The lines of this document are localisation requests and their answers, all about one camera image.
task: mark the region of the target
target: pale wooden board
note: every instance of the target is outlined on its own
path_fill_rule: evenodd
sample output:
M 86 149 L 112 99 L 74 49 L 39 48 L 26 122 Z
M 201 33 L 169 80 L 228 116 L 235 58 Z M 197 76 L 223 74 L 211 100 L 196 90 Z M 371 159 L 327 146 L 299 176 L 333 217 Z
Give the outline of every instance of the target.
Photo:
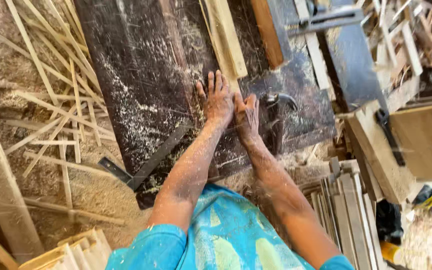
M 378 101 L 370 101 L 348 114 L 345 122 L 354 132 L 384 197 L 392 203 L 401 204 L 415 177 L 408 168 L 397 164 L 381 126 L 376 123 L 375 112 L 379 108 Z
M 297 14 L 300 19 L 309 18 L 308 6 L 305 0 L 294 0 L 296 5 Z M 331 87 L 329 83 L 328 74 L 326 73 L 326 64 L 319 51 L 319 41 L 316 33 L 304 34 L 306 38 L 306 46 L 308 48 L 309 56 L 311 57 L 312 66 L 321 90 Z
M 358 198 L 351 175 L 345 173 L 339 178 L 343 186 L 346 208 L 353 235 L 354 248 L 356 249 L 356 258 L 361 270 L 370 270 L 371 262 L 367 250 L 366 238 L 363 230 L 363 221 L 361 220 L 360 210 L 358 207 Z
M 432 106 L 395 112 L 390 123 L 411 173 L 432 179 Z
M 0 226 L 11 253 L 24 262 L 43 252 L 33 220 L 0 143 Z
M 372 247 L 376 256 L 377 269 L 385 269 L 386 265 L 383 261 L 383 255 L 381 253 L 381 247 L 379 245 L 378 230 L 376 229 L 376 219 L 373 212 L 372 201 L 368 194 L 363 195 L 364 207 L 366 209 L 366 218 L 368 219 L 369 232 L 372 239 Z
M 341 246 L 344 256 L 348 259 L 352 266 L 356 267 L 355 249 L 353 246 L 353 236 L 351 234 L 350 220 L 348 218 L 348 210 L 342 195 L 333 195 L 334 208 L 336 211 L 337 224 L 339 235 L 341 236 Z

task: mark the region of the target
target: wooden board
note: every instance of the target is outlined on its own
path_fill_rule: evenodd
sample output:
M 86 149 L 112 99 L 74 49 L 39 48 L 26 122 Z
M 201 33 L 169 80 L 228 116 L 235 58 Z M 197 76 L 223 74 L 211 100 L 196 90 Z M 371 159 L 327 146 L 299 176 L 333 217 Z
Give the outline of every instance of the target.
M 361 219 L 360 210 L 358 207 L 358 198 L 356 196 L 356 188 L 353 183 L 351 175 L 345 173 L 338 178 L 341 181 L 344 191 L 344 198 L 346 200 L 346 208 L 349 217 L 349 224 L 351 225 L 351 232 L 353 235 L 354 248 L 356 249 L 357 263 L 359 269 L 370 270 L 371 262 L 367 250 L 367 242 L 363 229 L 363 221 Z
M 390 123 L 411 173 L 432 179 L 432 106 L 395 112 Z
M 268 63 L 278 68 L 291 59 L 290 40 L 278 11 L 277 0 L 251 0 Z
M 401 204 L 415 177 L 408 168 L 399 167 L 396 163 L 383 129 L 376 123 L 375 113 L 379 108 L 378 101 L 368 102 L 349 114 L 345 122 L 354 132 L 384 197 L 392 203 Z
M 11 253 L 22 263 L 43 252 L 43 245 L 0 143 L 0 226 Z

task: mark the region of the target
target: person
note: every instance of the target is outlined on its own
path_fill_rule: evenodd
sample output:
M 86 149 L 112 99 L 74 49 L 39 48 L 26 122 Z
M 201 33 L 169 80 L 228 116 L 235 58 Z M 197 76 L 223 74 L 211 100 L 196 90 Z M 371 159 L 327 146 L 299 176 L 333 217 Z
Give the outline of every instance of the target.
M 309 202 L 258 134 L 259 101 L 233 93 L 218 70 L 208 74 L 206 122 L 156 197 L 147 229 L 113 251 L 106 269 L 353 269 L 327 236 Z M 271 196 L 293 252 L 260 210 L 243 196 L 207 184 L 218 141 L 236 118 L 239 140 Z

